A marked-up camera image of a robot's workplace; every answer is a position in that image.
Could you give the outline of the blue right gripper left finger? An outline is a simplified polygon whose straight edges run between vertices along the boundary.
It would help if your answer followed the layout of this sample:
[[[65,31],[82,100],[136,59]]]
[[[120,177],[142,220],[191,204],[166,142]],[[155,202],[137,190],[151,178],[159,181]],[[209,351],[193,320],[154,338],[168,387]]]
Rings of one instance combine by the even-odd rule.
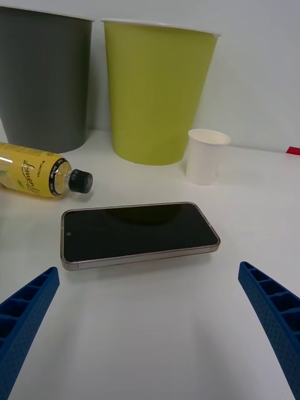
[[[7,399],[59,287],[50,267],[0,306],[0,398]]]

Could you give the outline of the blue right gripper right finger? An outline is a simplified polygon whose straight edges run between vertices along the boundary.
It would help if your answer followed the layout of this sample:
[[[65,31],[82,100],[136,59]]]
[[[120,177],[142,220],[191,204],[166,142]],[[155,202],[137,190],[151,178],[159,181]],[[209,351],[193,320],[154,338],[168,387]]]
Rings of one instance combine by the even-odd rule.
[[[243,261],[238,281],[246,293],[295,399],[300,398],[299,298]]]

